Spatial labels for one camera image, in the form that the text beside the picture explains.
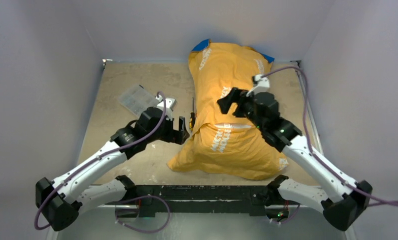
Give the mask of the yellow printed pillowcase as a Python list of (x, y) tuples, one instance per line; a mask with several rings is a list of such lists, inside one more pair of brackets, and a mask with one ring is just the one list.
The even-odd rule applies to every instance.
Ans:
[(284, 154), (247, 118), (236, 117), (252, 78), (270, 71), (274, 58), (250, 46), (205, 39), (188, 55), (195, 89), (191, 137), (168, 161), (175, 172), (203, 171), (248, 180), (268, 179), (288, 167)]

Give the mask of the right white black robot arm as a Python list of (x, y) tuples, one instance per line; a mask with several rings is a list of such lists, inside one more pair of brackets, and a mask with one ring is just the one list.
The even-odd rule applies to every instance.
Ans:
[(247, 118), (261, 132), (265, 142), (296, 162), (317, 182), (317, 186), (298, 183), (279, 175), (267, 185), (265, 204), (293, 201), (310, 207), (324, 216), (336, 229), (346, 231), (369, 205), (372, 186), (365, 180), (357, 182), (327, 160), (292, 122), (279, 112), (278, 101), (269, 92), (248, 95), (233, 88), (217, 104), (227, 114), (232, 104), (233, 115)]

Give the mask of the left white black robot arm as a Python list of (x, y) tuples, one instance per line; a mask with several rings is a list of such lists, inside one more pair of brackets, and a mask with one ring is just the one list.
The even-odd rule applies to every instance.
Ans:
[(38, 208), (35, 229), (51, 227), (61, 231), (92, 208), (115, 202), (128, 205), (142, 199), (136, 185), (125, 175), (106, 184), (94, 186), (93, 183), (154, 141), (182, 145), (189, 137), (188, 123), (181, 116), (178, 129), (174, 129), (169, 111), (164, 107), (147, 108), (137, 120), (118, 129), (94, 155), (74, 169), (53, 180), (40, 179), (35, 186)]

